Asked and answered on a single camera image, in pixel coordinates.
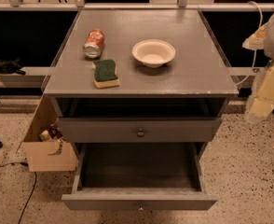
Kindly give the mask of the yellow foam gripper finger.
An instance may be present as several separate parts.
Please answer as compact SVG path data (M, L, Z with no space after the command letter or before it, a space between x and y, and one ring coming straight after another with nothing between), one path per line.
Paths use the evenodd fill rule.
M252 124L266 119L274 110L274 63L260 72L254 79L249 96L245 119Z
M261 25L253 34L251 34L248 38L245 39L245 41L242 43L242 46L245 49L249 50L263 49L267 26L267 22Z

